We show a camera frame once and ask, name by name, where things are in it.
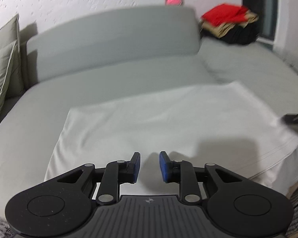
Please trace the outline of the white t-shirt with script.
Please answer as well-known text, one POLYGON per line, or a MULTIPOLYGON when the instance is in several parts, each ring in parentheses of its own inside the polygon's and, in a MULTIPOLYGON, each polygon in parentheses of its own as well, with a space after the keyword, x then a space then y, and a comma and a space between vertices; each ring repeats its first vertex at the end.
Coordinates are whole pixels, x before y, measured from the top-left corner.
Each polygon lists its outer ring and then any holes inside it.
POLYGON ((137 184, 125 184, 122 193, 169 194, 175 185, 163 183, 159 168, 165 151, 172 160, 218 164, 271 186, 297 148, 298 134, 238 82, 194 85, 71 108, 45 178, 139 152, 137 184))

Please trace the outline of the black folded garment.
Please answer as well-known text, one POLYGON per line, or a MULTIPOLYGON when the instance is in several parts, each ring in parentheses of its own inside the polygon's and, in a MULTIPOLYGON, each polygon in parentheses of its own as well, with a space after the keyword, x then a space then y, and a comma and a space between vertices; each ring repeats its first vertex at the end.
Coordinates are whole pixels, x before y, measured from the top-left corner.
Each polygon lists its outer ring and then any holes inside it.
POLYGON ((222 38, 217 38, 213 36, 210 32, 203 30, 201 25, 202 22, 200 23, 200 27, 201 33, 204 36, 209 36, 211 38, 217 39, 230 45, 248 45, 252 42, 255 42, 259 36, 258 22, 249 24, 244 29, 239 26, 236 26, 222 38))

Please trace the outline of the grey sofa bed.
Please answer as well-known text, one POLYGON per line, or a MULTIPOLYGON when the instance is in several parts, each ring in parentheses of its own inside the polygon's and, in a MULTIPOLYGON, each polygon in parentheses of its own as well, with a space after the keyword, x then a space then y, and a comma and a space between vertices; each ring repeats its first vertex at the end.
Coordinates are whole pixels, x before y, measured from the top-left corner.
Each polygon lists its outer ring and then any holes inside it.
MULTIPOLYGON (((0 216, 12 196, 47 180, 71 108, 238 82, 280 120, 298 113, 293 69, 257 42, 240 46, 200 37, 192 8, 137 7, 86 16, 32 37, 26 50, 31 87, 0 123, 0 216)), ((289 129, 298 134, 298 128, 289 129)), ((298 148, 268 187, 285 194, 296 182, 298 148)))

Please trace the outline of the tan folded garment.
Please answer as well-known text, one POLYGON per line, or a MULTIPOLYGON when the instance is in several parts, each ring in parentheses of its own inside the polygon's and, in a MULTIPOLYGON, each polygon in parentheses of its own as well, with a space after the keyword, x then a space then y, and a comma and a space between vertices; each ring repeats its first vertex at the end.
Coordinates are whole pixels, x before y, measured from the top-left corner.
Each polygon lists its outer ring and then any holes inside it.
POLYGON ((202 29, 210 32, 213 36, 217 38, 224 37, 230 30, 234 27, 239 26, 241 28, 245 28, 247 25, 256 23, 259 20, 259 15, 256 13, 251 12, 250 10, 246 12, 246 22, 242 23, 221 23, 219 26, 213 26, 208 21, 204 20, 202 22, 202 29))

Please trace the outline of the red folded garment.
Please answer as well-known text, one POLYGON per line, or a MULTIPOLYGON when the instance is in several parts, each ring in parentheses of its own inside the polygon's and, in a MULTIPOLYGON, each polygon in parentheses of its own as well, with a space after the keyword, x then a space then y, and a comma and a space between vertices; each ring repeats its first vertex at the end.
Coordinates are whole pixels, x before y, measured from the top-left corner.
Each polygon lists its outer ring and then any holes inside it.
POLYGON ((223 3, 207 11, 201 19, 213 26, 220 26, 223 23, 243 23, 247 21, 245 14, 248 11, 249 9, 245 6, 223 3))

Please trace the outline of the grey throw pillow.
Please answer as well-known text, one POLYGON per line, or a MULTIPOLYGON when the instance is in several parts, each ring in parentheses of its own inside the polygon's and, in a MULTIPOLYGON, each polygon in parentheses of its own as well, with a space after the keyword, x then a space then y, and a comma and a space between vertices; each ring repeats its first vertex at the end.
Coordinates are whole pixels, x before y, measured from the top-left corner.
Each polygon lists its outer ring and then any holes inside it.
POLYGON ((0 29, 0 114, 6 98, 24 91, 21 74, 19 15, 0 29))

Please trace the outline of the dark window frame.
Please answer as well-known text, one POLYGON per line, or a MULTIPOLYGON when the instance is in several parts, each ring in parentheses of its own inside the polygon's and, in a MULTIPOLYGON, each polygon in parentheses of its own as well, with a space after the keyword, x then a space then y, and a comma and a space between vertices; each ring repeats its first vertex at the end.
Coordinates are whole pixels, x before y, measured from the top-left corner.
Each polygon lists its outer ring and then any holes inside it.
POLYGON ((273 41, 277 25, 278 0, 242 0, 242 4, 259 15, 259 36, 273 41))

